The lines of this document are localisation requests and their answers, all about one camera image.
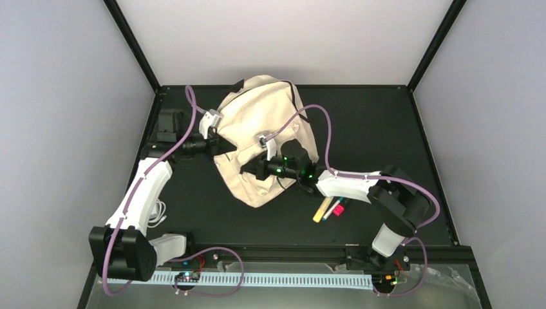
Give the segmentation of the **beige canvas backpack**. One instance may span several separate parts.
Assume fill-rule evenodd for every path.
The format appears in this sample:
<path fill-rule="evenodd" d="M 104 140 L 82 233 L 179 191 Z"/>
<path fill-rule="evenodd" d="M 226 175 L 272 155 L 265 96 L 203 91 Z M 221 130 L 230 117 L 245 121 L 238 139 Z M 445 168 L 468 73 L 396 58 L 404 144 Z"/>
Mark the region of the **beige canvas backpack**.
<path fill-rule="evenodd" d="M 295 117 L 303 107 L 297 88 L 287 80 L 270 75 L 258 75 L 238 84 L 217 110 L 221 120 L 218 135 L 235 150 L 214 156 L 214 164 L 232 195 L 250 207 L 258 208 L 280 195 L 295 180 L 268 176 L 257 180 L 243 171 L 244 164 L 267 150 L 259 143 L 260 136 L 282 132 L 274 137 L 280 148 L 291 140 L 298 141 L 309 154 L 312 163 L 319 160 L 314 133 L 306 113 Z"/>

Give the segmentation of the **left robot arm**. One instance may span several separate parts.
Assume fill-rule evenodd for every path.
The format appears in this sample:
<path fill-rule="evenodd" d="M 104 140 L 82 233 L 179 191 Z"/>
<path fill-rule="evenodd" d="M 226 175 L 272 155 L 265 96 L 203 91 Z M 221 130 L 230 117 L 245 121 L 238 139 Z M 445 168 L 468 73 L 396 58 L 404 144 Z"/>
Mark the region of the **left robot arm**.
<path fill-rule="evenodd" d="M 152 143 L 143 149 L 135 178 L 118 209 L 105 225 L 93 227 L 89 234 L 93 260 L 103 280 L 147 281 L 156 267 L 185 254 L 186 235 L 164 234 L 149 240 L 149 222 L 177 159 L 198 154 L 212 157 L 234 150 L 215 132 L 221 120 L 221 114 L 210 109 L 196 134 L 186 131 L 175 144 Z"/>

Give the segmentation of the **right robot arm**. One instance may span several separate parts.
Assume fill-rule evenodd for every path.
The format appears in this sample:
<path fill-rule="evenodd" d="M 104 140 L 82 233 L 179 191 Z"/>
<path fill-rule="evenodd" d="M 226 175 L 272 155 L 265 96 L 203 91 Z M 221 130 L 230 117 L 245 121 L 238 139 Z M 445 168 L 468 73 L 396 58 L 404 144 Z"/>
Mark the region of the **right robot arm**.
<path fill-rule="evenodd" d="M 398 247 L 425 222 L 433 203 L 430 192 L 407 180 L 396 167 L 388 166 L 370 173 L 330 172 L 314 163 L 308 151 L 295 139 L 285 142 L 279 154 L 266 149 L 243 164 L 241 171 L 254 175 L 257 180 L 266 180 L 269 176 L 289 178 L 310 194 L 359 200 L 376 207 L 382 225 L 366 258 L 377 270 L 392 262 Z"/>

